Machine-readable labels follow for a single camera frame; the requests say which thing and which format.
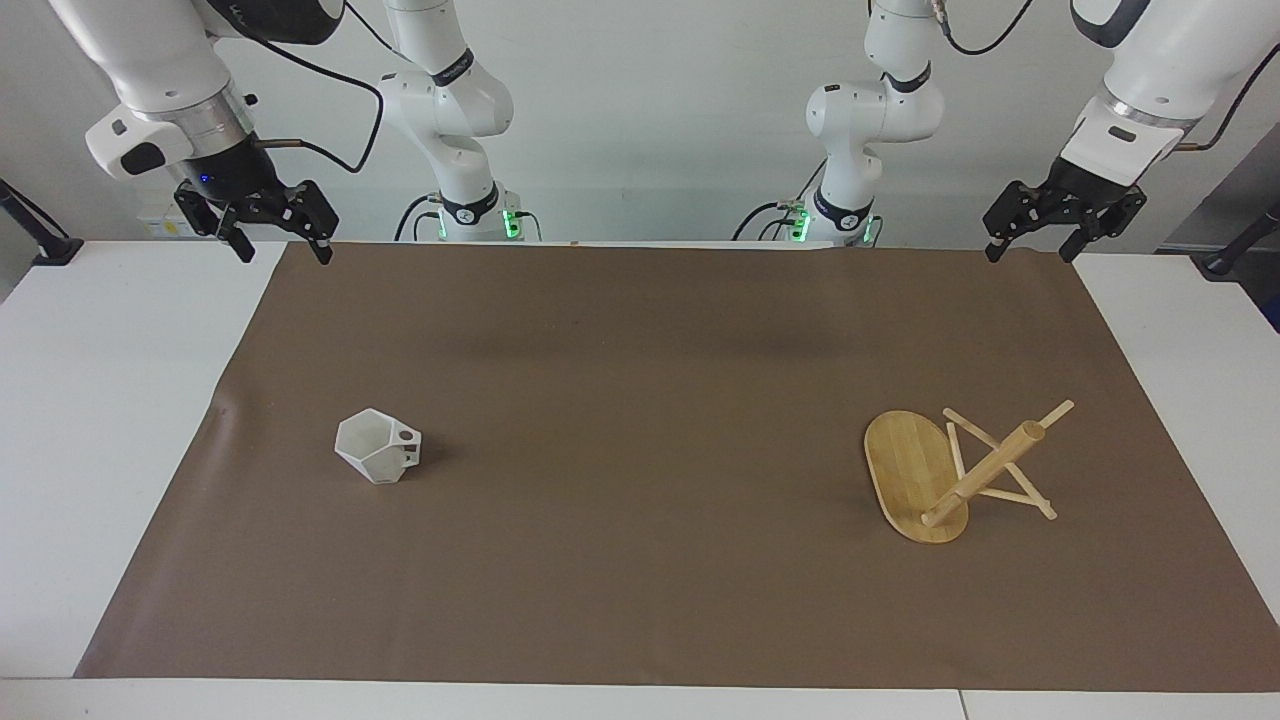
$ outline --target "brown mat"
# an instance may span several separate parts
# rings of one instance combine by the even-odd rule
[[[886,523],[877,414],[1065,397],[1061,519]],[[1280,632],[1055,256],[294,245],[77,676],[1247,692]]]

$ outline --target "table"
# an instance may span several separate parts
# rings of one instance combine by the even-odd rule
[[[242,266],[214,243],[92,243],[0,305],[0,676],[22,678],[0,680],[0,716],[1280,716],[1275,693],[67,680],[282,251],[264,243]],[[1280,336],[1184,258],[1089,255],[1076,268],[1280,618],[1280,386],[1268,382]]]

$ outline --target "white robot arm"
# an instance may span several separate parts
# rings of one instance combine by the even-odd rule
[[[876,0],[864,45],[882,78],[827,85],[809,99],[809,131],[827,149],[827,169],[804,197],[808,237],[860,245],[881,177],[879,158],[867,145],[937,132],[946,106],[929,82],[937,36],[931,0]]]
[[[520,199],[494,181],[474,138],[511,127],[511,92],[476,60],[453,0],[384,0],[401,54],[421,70],[389,74],[378,88],[392,124],[426,155],[439,183],[440,228],[448,240],[520,237]]]
[[[1047,224],[1078,225],[1059,251],[1066,261],[1120,234],[1146,204],[1139,178],[1280,33],[1275,1],[1073,0],[1071,15],[1115,61],[1048,178],[1010,183],[983,217],[993,263],[1014,238]]]
[[[237,223],[278,225],[329,261],[337,214],[315,182],[287,187],[276,177],[212,41],[252,32],[262,41],[323,42],[338,26],[342,0],[50,3],[120,97],[86,133],[102,169],[128,178],[177,165],[187,179],[174,199],[192,227],[244,261],[253,247]]]

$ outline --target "white wall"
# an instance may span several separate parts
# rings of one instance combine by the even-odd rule
[[[47,22],[29,22],[42,0],[14,5],[0,10],[0,96],[10,105],[17,88],[28,108],[18,119],[22,137],[6,124],[0,146],[23,164],[32,192],[86,188],[86,199],[64,193],[51,210],[73,223],[109,218],[87,234],[134,234],[128,215],[136,208],[95,174],[77,138],[110,106],[105,86],[83,61],[51,61],[69,40]],[[378,0],[356,5],[389,32]],[[1019,5],[957,3],[955,32],[970,46],[986,42]],[[9,22],[10,13],[27,19]],[[860,0],[458,0],[458,13],[477,56],[516,100],[511,131],[485,142],[495,173],[558,240],[727,237],[750,208],[799,191],[822,158],[804,124],[813,88],[878,74],[861,50]],[[297,51],[370,81],[406,67],[353,19],[324,46]],[[220,42],[219,53],[241,91],[261,97],[255,115],[264,137],[302,136],[358,155],[372,114],[367,95],[247,41]],[[881,146],[882,242],[980,247],[983,211],[1010,179],[1043,178],[1110,54],[1075,32],[1066,0],[1042,0],[996,53],[963,58],[940,38],[936,58],[947,119],[933,140]],[[1143,183],[1152,202],[1108,247],[1160,245],[1271,128],[1277,90],[1280,69],[1258,83],[1215,151],[1153,169]],[[58,150],[56,161],[33,161],[28,147],[37,142]],[[274,156],[287,182],[321,183],[342,217],[340,238],[389,238],[404,204],[434,187],[426,163],[392,128],[360,177],[305,151]],[[0,158],[0,168],[14,164]],[[143,184],[166,192],[170,182]],[[1066,231],[1042,234],[1038,246],[1056,247]]]
[[[45,0],[0,4],[0,177],[73,234],[142,233],[133,191],[102,174],[84,147],[84,128],[118,102]],[[35,254],[31,237],[0,219],[0,286]]]

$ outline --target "wooden dowel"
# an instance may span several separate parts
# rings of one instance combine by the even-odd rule
[[[952,423],[955,423],[955,424],[960,425],[961,428],[964,428],[964,430],[966,433],[969,433],[973,437],[975,437],[975,438],[980,439],[982,442],[987,443],[987,447],[991,447],[992,450],[996,450],[997,447],[1000,447],[1000,443],[996,442],[996,438],[991,437],[987,433],[987,430],[984,430],[984,429],[979,428],[978,425],[970,423],[968,419],[965,419],[964,415],[956,413],[955,410],[952,410],[950,407],[945,407],[942,410],[942,415],[946,416],[947,420],[951,420]]]
[[[1052,413],[1044,415],[1044,419],[1041,420],[1041,427],[1046,429],[1052,427],[1053,423],[1062,419],[1062,415],[1070,413],[1073,407],[1075,407],[1075,402],[1071,402],[1070,400],[1064,400],[1062,404],[1055,407]]]
[[[1048,500],[1046,500],[1044,496],[1039,493],[1039,489],[1037,489],[1036,486],[1032,484],[1030,479],[1027,477],[1025,473],[1023,473],[1021,468],[1010,462],[1005,465],[1005,469],[1009,470],[1009,474],[1014,477],[1014,482],[1018,483],[1018,487],[1023,488],[1023,492],[1025,492],[1027,496],[1032,498],[1033,505],[1041,509],[1041,512],[1044,515],[1046,519],[1057,520],[1057,511],[1053,510],[1053,506],[1050,505]]]
[[[956,434],[956,424],[947,423],[947,439],[951,441],[951,461],[956,465],[956,480],[964,477],[964,457],[960,456],[960,436]]]
[[[1009,502],[1016,502],[1019,505],[1030,505],[1032,507],[1039,507],[1039,503],[1034,500],[1027,497],[1025,495],[1018,495],[1016,492],[1009,492],[1005,489],[996,488],[982,488],[978,495],[983,497],[993,497],[996,500],[1007,500]]]
[[[1028,420],[1009,433],[1009,437],[992,450],[972,470],[965,473],[954,488],[947,491],[928,511],[920,516],[920,521],[927,528],[936,528],[947,519],[961,505],[969,501],[978,491],[991,484],[1005,465],[1015,462],[1037,442],[1044,439],[1044,427],[1033,420]]]

